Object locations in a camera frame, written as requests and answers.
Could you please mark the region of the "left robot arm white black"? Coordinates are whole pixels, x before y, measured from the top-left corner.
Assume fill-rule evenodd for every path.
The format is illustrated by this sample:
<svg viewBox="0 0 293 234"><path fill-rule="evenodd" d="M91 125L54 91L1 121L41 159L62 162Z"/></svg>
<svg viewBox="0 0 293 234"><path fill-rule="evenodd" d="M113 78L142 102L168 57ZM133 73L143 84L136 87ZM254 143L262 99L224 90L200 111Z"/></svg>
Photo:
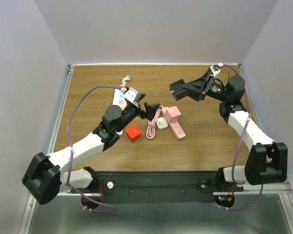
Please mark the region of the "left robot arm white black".
<svg viewBox="0 0 293 234"><path fill-rule="evenodd" d="M118 133L135 117L147 120L155 117L160 104L145 103L145 108L141 109L134 99L134 95L129 95L124 109L117 105L109 106L98 127L82 140L49 155L40 152L33 156L22 183L40 205L47 204L58 195L63 185L61 177L67 174L71 178L74 163L112 147L119 140Z"/></svg>

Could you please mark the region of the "white multicolour power strip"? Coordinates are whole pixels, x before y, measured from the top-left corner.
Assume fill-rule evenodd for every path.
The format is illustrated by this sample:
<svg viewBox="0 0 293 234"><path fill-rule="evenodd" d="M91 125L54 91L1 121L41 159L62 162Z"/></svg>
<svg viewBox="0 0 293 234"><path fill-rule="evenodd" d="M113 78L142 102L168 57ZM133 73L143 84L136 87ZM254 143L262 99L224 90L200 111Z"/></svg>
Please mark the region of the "white multicolour power strip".
<svg viewBox="0 0 293 234"><path fill-rule="evenodd" d="M123 93L119 89L115 89L114 97L113 97L113 105L117 105L122 110L126 107L126 100L124 98Z"/></svg>

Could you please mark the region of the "black cube socket plug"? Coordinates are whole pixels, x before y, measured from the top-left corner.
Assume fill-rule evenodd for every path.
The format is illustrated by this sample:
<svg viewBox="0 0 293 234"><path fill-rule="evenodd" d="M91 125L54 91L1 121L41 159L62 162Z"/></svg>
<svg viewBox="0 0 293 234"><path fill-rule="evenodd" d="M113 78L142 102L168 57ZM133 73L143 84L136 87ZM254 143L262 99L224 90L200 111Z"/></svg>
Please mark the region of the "black cube socket plug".
<svg viewBox="0 0 293 234"><path fill-rule="evenodd" d="M179 101L188 96L188 90L183 87L185 81L180 79L170 84L170 94L175 99L175 101Z"/></svg>

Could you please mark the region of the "red cube socket plug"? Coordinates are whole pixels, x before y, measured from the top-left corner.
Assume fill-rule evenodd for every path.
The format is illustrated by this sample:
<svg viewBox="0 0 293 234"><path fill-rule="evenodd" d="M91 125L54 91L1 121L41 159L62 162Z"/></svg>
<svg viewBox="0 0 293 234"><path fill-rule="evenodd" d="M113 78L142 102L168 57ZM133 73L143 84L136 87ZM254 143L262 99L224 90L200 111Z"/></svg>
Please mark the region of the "red cube socket plug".
<svg viewBox="0 0 293 234"><path fill-rule="evenodd" d="M125 130L126 136L131 143L135 143L141 138L141 130L136 126L132 125Z"/></svg>

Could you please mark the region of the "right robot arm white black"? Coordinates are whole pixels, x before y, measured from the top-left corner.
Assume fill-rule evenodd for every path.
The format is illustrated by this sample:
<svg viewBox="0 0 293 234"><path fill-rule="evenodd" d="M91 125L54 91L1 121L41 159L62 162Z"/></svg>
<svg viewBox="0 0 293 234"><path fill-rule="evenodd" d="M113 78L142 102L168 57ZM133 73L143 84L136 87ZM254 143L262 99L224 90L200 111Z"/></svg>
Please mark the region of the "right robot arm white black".
<svg viewBox="0 0 293 234"><path fill-rule="evenodd" d="M219 112L226 123L239 135L249 149L249 156L244 166L219 169L215 177L215 186L226 190L232 182L238 185L249 183L263 185L284 182L287 178L288 148L283 142L276 142L268 137L252 120L248 106L242 104L245 94L245 80L234 75L223 85L217 84L211 70L202 77L182 84L188 97L200 101L206 96L220 101Z"/></svg>

